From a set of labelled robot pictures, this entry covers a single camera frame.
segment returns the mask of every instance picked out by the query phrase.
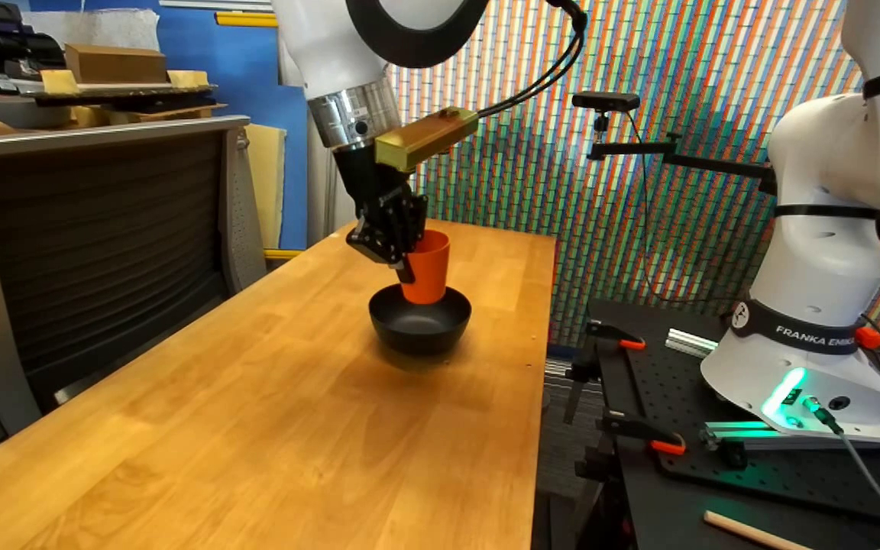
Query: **white robot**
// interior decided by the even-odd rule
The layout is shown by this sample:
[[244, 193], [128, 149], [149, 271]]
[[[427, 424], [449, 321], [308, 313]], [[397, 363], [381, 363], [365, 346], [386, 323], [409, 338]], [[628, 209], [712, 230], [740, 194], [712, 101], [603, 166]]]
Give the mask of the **white robot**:
[[831, 410], [880, 443], [880, 374], [852, 338], [880, 290], [880, 0], [847, 3], [839, 42], [866, 93], [805, 101], [770, 134], [772, 242], [703, 380], [785, 438], [831, 438]]
[[[397, 128], [386, 68], [432, 68], [469, 37], [487, 0], [274, 0], [310, 117], [357, 203], [355, 246], [399, 269], [425, 223], [425, 203], [370, 144]], [[844, 49], [866, 94], [794, 106], [770, 137], [778, 218], [766, 261], [703, 359], [730, 404], [792, 438], [831, 438], [831, 410], [852, 441], [880, 443], [880, 374], [852, 329], [880, 290], [880, 0], [844, 13]]]

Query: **black mount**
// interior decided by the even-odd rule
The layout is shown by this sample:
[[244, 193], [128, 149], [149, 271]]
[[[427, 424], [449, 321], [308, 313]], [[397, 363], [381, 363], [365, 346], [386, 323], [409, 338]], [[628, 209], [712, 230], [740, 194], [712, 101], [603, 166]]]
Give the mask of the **black mount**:
[[[577, 93], [570, 94], [570, 106], [595, 110], [593, 132], [607, 132], [607, 112], [632, 112], [637, 106], [637, 94], [610, 94], [610, 93]], [[770, 166], [746, 166], [746, 162], [721, 162], [678, 153], [678, 132], [668, 132], [665, 140], [641, 140], [641, 144], [593, 144], [585, 158], [603, 162], [605, 156], [663, 156], [665, 166], [683, 166], [700, 171], [721, 171], [740, 177], [759, 177], [759, 188], [776, 194], [776, 173]]]

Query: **green light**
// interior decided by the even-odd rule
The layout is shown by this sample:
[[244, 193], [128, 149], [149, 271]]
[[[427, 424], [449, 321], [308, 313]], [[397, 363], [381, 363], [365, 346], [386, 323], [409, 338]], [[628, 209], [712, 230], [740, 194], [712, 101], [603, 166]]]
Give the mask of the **green light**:
[[801, 383], [805, 380], [805, 369], [792, 369], [778, 386], [776, 392], [770, 394], [770, 400], [764, 404], [764, 414], [770, 414], [776, 424], [785, 424], [785, 429], [794, 429], [785, 422], [783, 414], [783, 400], [801, 387]]

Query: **wooden table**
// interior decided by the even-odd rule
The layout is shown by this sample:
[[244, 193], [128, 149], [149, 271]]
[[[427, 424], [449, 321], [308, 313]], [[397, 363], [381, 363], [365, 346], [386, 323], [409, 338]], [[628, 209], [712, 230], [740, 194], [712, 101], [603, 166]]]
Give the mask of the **wooden table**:
[[336, 232], [0, 447], [0, 548], [529, 548], [553, 239], [432, 223], [472, 301], [386, 351]]

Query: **striped curtain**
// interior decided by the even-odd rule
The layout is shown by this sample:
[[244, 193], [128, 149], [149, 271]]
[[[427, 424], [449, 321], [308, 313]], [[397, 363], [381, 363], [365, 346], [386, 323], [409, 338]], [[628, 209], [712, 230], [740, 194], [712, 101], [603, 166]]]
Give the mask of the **striped curtain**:
[[[749, 177], [656, 156], [591, 162], [593, 112], [574, 110], [570, 93], [641, 94], [637, 132], [645, 140], [680, 132], [678, 153], [766, 162], [764, 140], [785, 110], [858, 89], [835, 0], [583, 0], [583, 9], [577, 68], [415, 177], [434, 218], [558, 239], [556, 346], [577, 346], [593, 298], [726, 309], [762, 264], [772, 212]], [[544, 0], [489, 3], [459, 57], [392, 72], [403, 118], [494, 104], [566, 46], [568, 20]], [[610, 118], [607, 140], [635, 140], [632, 122]]]

